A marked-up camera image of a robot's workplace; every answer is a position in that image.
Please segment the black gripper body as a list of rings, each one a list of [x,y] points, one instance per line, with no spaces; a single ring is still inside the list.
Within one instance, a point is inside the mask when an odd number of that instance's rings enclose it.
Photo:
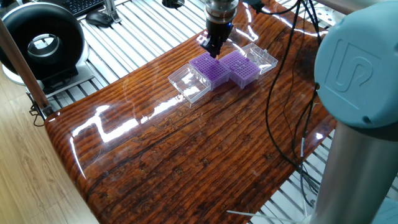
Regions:
[[[232,22],[219,24],[207,19],[206,29],[208,31],[208,38],[212,44],[223,44],[228,39],[233,25]]]

